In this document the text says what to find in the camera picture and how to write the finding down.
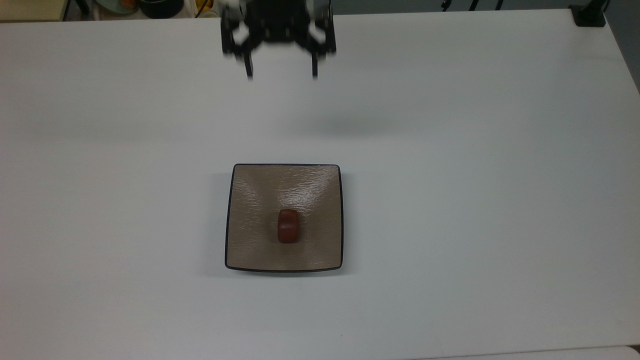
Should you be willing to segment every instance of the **plate rim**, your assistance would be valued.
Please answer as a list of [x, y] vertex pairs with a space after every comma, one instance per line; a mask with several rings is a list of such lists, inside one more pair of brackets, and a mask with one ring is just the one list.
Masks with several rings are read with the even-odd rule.
[[[292, 166], [292, 167], [336, 167], [338, 169], [338, 186], [340, 189], [340, 264], [332, 268], [310, 269], [310, 270], [266, 270], [256, 268], [241, 268], [238, 266], [230, 266], [228, 264], [228, 246], [229, 246], [229, 220], [231, 217], [231, 194], [234, 191], [234, 178], [236, 176], [236, 167], [238, 166]], [[287, 163], [237, 163], [231, 173], [231, 185], [229, 189], [229, 201], [227, 205], [227, 224], [225, 233], [225, 267], [231, 270], [240, 270], [247, 272], [271, 272], [271, 273], [301, 273], [301, 272], [322, 272], [329, 270], [337, 270], [342, 267], [344, 260], [344, 205], [342, 201], [342, 172], [337, 164], [287, 164]]]

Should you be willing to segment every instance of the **white table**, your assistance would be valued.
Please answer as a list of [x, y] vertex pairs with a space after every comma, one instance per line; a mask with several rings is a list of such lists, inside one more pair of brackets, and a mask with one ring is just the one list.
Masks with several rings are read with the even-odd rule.
[[[335, 18], [311, 80], [216, 19], [0, 25], [3, 359], [640, 343], [640, 97], [569, 10]], [[235, 163], [336, 163], [342, 269], [223, 264]]]

